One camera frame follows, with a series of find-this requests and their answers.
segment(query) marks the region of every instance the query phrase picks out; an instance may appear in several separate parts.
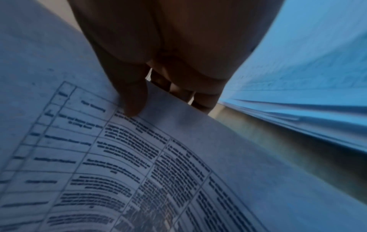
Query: skin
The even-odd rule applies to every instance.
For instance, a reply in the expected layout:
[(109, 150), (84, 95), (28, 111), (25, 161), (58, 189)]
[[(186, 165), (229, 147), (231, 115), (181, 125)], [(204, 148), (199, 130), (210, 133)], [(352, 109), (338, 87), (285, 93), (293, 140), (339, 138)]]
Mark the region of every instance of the skin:
[(69, 0), (125, 103), (145, 106), (145, 81), (209, 113), (269, 29), (284, 0)]

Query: finger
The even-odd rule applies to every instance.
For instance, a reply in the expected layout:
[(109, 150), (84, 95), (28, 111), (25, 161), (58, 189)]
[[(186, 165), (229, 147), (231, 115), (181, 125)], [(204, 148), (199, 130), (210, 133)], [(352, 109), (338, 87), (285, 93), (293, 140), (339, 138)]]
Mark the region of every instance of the finger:
[(152, 70), (152, 73), (150, 74), (150, 82), (152, 82), (154, 85), (160, 87), (164, 91), (169, 91), (169, 88), (171, 86), (171, 82), (164, 78), (161, 74), (157, 73), (156, 71)]
[(209, 95), (196, 93), (194, 95), (194, 101), (191, 103), (191, 106), (208, 114), (215, 107), (220, 96), (221, 94)]
[(193, 91), (185, 90), (183, 88), (178, 87), (175, 84), (171, 84), (169, 88), (169, 93), (179, 99), (183, 100), (184, 102), (189, 102), (194, 95)]
[(88, 33), (84, 32), (84, 35), (92, 45), (113, 87), (121, 95), (124, 104), (124, 114), (132, 117), (140, 113), (148, 98), (148, 87), (145, 77), (149, 72), (149, 66), (145, 63), (130, 64), (122, 62), (96, 43)]
[(147, 64), (175, 85), (192, 92), (219, 94), (227, 83), (199, 73), (176, 57), (157, 57)]

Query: table surface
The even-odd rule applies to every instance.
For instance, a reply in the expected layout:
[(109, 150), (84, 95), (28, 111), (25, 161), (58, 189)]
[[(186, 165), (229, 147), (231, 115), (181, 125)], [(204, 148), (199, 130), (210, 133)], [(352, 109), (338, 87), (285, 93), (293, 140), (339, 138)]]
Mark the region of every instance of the table surface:
[[(66, 0), (38, 0), (80, 30)], [(291, 165), (367, 203), (367, 155), (271, 124), (217, 104), (209, 114)]]

